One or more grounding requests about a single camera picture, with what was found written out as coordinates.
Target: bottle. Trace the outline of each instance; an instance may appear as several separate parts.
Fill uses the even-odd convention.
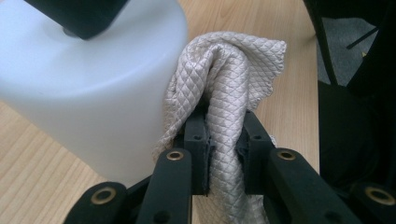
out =
[[[110,181],[152,173],[163,96],[188,39],[177,0],[131,0],[88,41],[4,0],[0,32],[2,101]]]

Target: cloth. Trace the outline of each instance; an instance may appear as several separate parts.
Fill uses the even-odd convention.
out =
[[[244,192],[242,166],[234,150],[244,116],[271,95],[283,70],[284,41],[233,32],[194,38],[184,48],[165,98],[164,136],[154,160],[172,140],[200,100],[209,102],[206,125],[216,149],[210,165],[210,191],[194,196],[202,223],[265,223],[262,196]]]

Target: black chair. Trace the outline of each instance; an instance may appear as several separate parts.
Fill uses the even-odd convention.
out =
[[[348,196],[359,182],[396,190],[396,4],[304,0],[332,85],[319,82],[320,174]],[[321,18],[362,18],[378,33],[346,87],[338,86]]]

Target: wooden table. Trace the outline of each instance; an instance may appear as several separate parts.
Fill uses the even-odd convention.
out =
[[[256,114],[279,147],[300,151],[318,170],[316,39],[303,1],[179,2],[188,18],[190,39],[211,31],[236,31],[288,43],[286,69]],[[103,181],[0,103],[0,223],[62,223],[79,196]]]

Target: silver quilted fabric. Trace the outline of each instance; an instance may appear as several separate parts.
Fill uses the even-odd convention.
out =
[[[169,148],[201,98],[209,102],[206,122],[216,144],[208,196],[195,196],[201,223],[266,223],[261,196],[244,193],[241,164],[234,150],[247,109],[272,91],[283,70],[286,43],[252,35],[216,32],[184,48],[164,98],[165,134],[154,160]]]

